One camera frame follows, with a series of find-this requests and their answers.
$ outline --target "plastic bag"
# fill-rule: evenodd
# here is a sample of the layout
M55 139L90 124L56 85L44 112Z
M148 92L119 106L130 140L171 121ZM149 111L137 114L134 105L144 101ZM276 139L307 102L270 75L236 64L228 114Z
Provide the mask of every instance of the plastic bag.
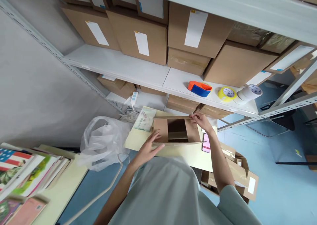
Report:
M98 116L92 119L84 131L78 165L86 165L90 170L101 171L107 166L124 161L130 150L124 142L132 124L117 119Z

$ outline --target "smartphone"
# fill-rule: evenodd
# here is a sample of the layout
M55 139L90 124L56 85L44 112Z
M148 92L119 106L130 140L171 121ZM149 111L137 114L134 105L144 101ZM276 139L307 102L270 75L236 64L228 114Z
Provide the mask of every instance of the smartphone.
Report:
M203 143L202 143L202 150L204 152L207 152L207 153L210 153L210 143L209 143L209 138L208 138L208 135L206 133L204 133L204 136L203 136Z

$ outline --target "blue floor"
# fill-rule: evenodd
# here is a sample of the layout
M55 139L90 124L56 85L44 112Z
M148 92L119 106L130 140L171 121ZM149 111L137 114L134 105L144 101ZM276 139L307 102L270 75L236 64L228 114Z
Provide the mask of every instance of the blue floor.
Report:
M276 100L285 89L264 83L260 86L263 96L256 99L258 107ZM228 122L242 119L243 116L232 114L225 118ZM311 126L303 125L307 119L301 110L294 116L296 130L285 134L265 138L247 128L245 125L234 127L218 133L221 142L235 148L247 158L250 171L259 176L256 201L250 201L249 206L263 224L317 224L317 173L307 166L277 165L275 162L303 162L305 154L317 155L316 138ZM218 121L218 127L225 124ZM252 125L263 134L276 134L284 129L272 122ZM79 189L71 199L59 219L63 224L78 210L86 205L109 186L119 164L111 165L100 171L89 171ZM93 224L102 206L112 190L95 202L72 225ZM215 204L219 198L204 192Z

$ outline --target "left hand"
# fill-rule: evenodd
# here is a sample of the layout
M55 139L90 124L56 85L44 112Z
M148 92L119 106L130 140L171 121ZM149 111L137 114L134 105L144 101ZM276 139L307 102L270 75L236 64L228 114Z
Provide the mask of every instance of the left hand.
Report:
M164 144L160 144L157 148L152 149L152 142L159 138L159 132L153 132L148 139L145 141L145 143L140 148L138 154L135 156L135 158L131 161L131 163L139 168L144 163L150 161L159 151L162 150L162 148L165 146Z

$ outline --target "hand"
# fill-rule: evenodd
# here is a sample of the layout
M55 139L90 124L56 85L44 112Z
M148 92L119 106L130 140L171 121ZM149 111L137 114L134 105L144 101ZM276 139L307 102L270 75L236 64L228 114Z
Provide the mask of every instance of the hand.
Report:
M211 124L209 123L206 115L202 113L193 113L189 116L193 120L196 121L196 123L207 133L212 133L214 129L212 128Z
M138 154L135 156L135 158L132 160L132 164L139 168L144 163L150 161L159 151L162 150L162 148L165 146L165 144L159 145L157 148L152 149L152 142L159 138L159 132L153 132L148 139L145 141L145 143L140 148Z

